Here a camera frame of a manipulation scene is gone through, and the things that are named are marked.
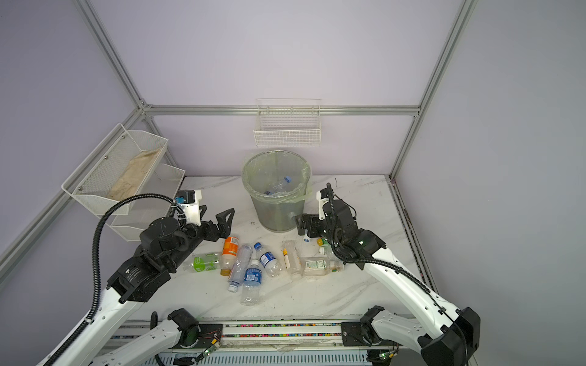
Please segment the large crushed purple label bottle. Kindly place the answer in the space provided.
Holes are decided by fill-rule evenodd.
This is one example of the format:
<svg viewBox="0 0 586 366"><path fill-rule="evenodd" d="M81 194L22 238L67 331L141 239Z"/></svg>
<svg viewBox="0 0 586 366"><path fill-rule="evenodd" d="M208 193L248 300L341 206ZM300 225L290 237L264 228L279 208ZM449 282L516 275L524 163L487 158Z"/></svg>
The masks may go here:
<svg viewBox="0 0 586 366"><path fill-rule="evenodd" d="M277 183L272 184L264 191L264 195L268 197L281 198L290 192L292 179L290 176L285 176Z"/></svg>

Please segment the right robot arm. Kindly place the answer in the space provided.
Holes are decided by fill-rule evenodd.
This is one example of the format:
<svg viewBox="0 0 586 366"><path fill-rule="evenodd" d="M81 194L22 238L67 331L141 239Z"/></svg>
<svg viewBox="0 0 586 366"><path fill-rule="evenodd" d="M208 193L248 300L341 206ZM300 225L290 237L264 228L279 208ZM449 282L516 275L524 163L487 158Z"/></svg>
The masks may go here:
<svg viewBox="0 0 586 366"><path fill-rule="evenodd" d="M295 218L298 233L325 239L345 264L382 283L410 311L410 319L382 306L360 320L364 343L391 341L418 352L428 365L467 365L479 347L479 315L459 308L425 285L402 265L385 242L357 224L352 207L340 199L323 199L318 213Z"/></svg>

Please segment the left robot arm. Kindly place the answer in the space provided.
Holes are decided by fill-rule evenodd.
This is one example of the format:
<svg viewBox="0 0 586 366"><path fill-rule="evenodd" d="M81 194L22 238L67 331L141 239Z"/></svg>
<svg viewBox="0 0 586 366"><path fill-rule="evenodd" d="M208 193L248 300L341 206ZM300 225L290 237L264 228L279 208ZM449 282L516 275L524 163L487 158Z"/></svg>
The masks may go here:
<svg viewBox="0 0 586 366"><path fill-rule="evenodd" d="M207 221L199 226L182 224L174 217L156 219L140 234L134 255L121 264L105 287L99 271L102 228L98 227L92 244L95 281L90 310L40 364L91 364L118 328L170 281L202 242L230 236L234 214L233 208L225 210L216 215L218 222Z"/></svg>

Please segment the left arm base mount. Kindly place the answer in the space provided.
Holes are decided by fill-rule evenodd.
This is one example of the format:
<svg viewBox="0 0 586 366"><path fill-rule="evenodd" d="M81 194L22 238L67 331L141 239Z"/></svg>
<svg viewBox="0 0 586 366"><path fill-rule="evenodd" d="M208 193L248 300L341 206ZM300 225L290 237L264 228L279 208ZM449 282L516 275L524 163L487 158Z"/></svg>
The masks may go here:
<svg viewBox="0 0 586 366"><path fill-rule="evenodd" d="M179 341L170 349L207 349L213 340L220 340L224 326L220 323L200 323L183 329Z"/></svg>

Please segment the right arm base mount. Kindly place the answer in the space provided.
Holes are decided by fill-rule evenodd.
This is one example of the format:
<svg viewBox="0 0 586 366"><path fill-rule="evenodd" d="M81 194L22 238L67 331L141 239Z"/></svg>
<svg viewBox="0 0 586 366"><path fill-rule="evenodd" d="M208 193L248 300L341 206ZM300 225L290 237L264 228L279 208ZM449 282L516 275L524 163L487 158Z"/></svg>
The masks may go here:
<svg viewBox="0 0 586 366"><path fill-rule="evenodd" d="M342 342L349 346L377 346L382 340L371 323L343 322L340 324Z"/></svg>

